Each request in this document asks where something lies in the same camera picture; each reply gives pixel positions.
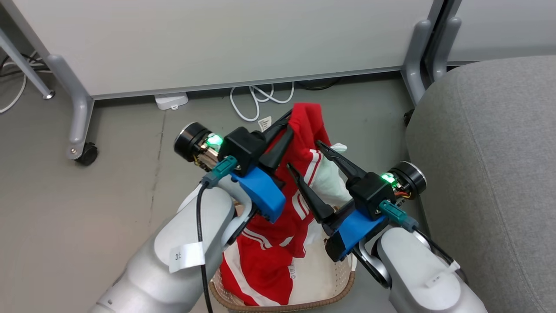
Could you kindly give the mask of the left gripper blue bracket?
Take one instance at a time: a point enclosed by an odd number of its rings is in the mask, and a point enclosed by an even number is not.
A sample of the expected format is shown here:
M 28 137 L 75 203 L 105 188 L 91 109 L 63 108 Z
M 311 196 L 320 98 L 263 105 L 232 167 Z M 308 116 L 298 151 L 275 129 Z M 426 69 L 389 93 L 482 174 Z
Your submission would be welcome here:
M 201 184 L 212 188 L 225 177 L 238 182 L 260 215 L 276 222 L 283 212 L 284 182 L 275 172 L 288 150 L 294 131 L 288 125 L 292 110 L 263 132 L 238 127 L 221 137 L 200 123 L 187 125 L 176 137 L 173 149 L 206 172 Z

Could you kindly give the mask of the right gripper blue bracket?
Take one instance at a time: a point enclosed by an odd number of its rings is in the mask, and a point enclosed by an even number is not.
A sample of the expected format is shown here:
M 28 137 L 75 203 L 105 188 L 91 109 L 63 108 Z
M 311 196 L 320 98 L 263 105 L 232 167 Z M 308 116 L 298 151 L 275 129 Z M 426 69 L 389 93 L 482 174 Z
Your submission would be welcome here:
M 345 207 L 335 213 L 304 182 L 298 169 L 291 163 L 287 169 L 316 222 L 331 230 L 325 247 L 332 261 L 343 260 L 361 241 L 367 242 L 389 223 L 409 232 L 419 227 L 401 209 L 404 200 L 415 199 L 427 188 L 425 175 L 413 163 L 399 162 L 388 172 L 377 174 L 356 166 L 321 140 L 316 141 L 316 146 L 347 178 L 346 189 L 352 200 Z

